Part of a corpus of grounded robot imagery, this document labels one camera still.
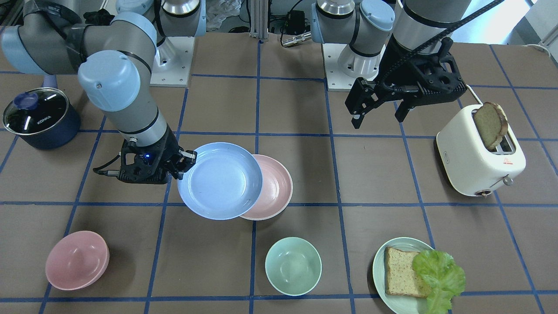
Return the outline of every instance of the bread slice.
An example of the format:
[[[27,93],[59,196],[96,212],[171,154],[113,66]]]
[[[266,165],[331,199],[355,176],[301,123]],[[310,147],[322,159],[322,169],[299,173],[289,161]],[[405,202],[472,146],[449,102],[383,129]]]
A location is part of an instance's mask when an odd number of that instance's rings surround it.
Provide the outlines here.
[[[430,286],[413,270],[413,259],[419,252],[407,252],[386,247],[386,293],[393,296],[426,298]]]
[[[484,147],[493,150],[508,132],[508,118],[497,103],[485,102],[473,115]]]

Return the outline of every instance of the pink bowl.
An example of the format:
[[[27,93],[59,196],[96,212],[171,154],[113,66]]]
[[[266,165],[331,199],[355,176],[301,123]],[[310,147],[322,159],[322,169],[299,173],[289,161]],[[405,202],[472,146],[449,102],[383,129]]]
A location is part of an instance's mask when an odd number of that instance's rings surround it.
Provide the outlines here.
[[[65,236],[46,259],[46,278],[60,290],[89,286],[107,269],[109,252],[104,239],[92,231]]]
[[[292,197],[292,179],[287,168],[279,161],[264,155],[254,155],[262,169],[262,193],[254,206],[241,217],[248,220],[265,220],[282,212]]]

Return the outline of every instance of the green lettuce leaf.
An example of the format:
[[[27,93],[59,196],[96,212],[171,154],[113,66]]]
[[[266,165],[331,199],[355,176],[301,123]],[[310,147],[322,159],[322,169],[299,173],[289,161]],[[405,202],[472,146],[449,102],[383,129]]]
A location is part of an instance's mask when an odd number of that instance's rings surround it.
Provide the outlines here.
[[[451,298],[465,291],[465,271],[446,252],[420,252],[413,260],[413,269],[432,288],[426,298],[426,314],[446,314]]]

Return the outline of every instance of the white mounting plate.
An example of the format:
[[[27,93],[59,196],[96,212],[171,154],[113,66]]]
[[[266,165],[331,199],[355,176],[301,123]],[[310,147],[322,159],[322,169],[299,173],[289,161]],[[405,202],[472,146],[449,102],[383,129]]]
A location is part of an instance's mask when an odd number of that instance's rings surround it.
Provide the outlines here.
[[[190,68],[194,56],[195,37],[167,37],[177,50],[180,60],[172,63],[172,68],[166,69],[164,66],[157,69],[153,66],[151,74],[151,86],[165,87],[188,87],[190,79]]]
[[[346,44],[323,44],[322,53],[324,54],[325,76],[328,79],[328,90],[331,92],[348,92],[353,86],[355,78],[343,73],[337,64],[341,51]],[[376,75],[365,78],[373,80]]]

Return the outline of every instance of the white toaster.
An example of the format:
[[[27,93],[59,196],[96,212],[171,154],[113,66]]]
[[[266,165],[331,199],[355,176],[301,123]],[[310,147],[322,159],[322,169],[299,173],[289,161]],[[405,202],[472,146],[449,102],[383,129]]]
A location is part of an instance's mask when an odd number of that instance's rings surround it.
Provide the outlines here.
[[[473,120],[481,108],[461,109],[436,135],[441,163],[453,188],[467,196],[487,196],[502,185],[512,185],[526,165],[525,155],[508,125],[508,133],[495,150],[484,147]]]

